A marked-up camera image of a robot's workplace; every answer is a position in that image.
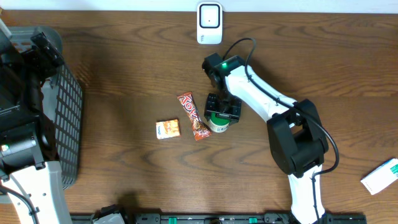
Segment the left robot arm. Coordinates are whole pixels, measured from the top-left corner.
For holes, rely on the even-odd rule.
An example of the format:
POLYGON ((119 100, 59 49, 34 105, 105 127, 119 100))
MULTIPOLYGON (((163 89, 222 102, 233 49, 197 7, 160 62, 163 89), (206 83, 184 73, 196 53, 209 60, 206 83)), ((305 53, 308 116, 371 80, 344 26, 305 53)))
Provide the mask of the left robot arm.
POLYGON ((1 24, 1 193, 21 223, 71 223, 56 149, 55 125, 44 113, 42 86, 65 61, 43 32, 19 52, 1 24))

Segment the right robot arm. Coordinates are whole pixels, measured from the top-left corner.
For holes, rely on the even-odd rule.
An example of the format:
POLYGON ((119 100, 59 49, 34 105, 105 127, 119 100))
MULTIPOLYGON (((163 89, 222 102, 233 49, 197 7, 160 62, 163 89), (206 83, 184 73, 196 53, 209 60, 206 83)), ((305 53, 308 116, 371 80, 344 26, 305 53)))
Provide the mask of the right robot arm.
POLYGON ((238 55, 223 59, 214 53, 205 57, 202 69, 220 91, 206 100, 209 128, 215 133, 226 131, 239 121, 242 103, 247 104, 266 122, 272 158, 288 176, 293 218, 298 223, 320 221, 325 209, 319 178, 328 136, 316 106, 281 94, 238 55))

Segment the small orange snack box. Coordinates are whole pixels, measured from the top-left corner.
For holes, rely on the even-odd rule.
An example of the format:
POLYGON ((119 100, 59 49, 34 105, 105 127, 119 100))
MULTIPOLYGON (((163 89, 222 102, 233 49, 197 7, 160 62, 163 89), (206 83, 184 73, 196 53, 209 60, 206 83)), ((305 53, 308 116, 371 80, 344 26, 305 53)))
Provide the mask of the small orange snack box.
POLYGON ((177 119, 156 122, 155 127, 157 139, 168 139, 180 136, 180 128, 177 119))

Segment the red Top chocolate bar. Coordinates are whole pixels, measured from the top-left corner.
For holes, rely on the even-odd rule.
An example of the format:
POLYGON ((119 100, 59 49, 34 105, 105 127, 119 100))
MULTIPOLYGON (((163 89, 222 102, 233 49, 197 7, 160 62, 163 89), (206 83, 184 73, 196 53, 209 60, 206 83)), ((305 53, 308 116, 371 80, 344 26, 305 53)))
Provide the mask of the red Top chocolate bar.
POLYGON ((193 100, 192 92, 186 92, 177 97, 192 124, 192 131, 196 141, 211 136, 211 131, 206 127, 198 115, 197 106, 193 100))

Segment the white green carton box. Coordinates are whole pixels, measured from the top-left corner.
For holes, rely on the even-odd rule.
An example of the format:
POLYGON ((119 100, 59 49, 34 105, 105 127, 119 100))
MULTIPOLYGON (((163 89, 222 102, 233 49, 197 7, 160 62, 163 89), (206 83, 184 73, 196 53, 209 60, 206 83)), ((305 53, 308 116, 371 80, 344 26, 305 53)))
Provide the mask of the white green carton box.
POLYGON ((378 194, 397 180, 397 158, 390 159, 361 179, 371 195, 378 194))

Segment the green lid jar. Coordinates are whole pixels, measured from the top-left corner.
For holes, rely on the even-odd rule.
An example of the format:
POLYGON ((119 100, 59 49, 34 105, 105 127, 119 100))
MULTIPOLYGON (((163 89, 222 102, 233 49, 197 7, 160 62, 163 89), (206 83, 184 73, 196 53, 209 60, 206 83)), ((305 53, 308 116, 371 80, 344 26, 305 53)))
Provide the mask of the green lid jar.
POLYGON ((215 113, 212 113, 208 125, 214 133, 223 133, 229 128, 230 120, 219 118, 215 113))

